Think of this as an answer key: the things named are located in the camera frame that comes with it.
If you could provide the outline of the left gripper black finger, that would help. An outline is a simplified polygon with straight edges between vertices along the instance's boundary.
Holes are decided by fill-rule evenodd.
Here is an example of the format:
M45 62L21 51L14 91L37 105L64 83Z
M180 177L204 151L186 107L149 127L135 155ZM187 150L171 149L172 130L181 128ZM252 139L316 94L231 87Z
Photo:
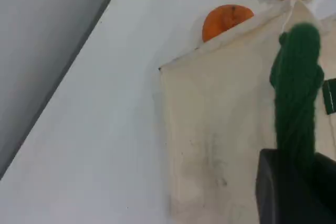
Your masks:
M284 154L259 153L255 196L260 223L335 223L335 205L326 205L312 180L307 182Z
M318 194L326 205L335 205L335 161L316 153L314 183Z

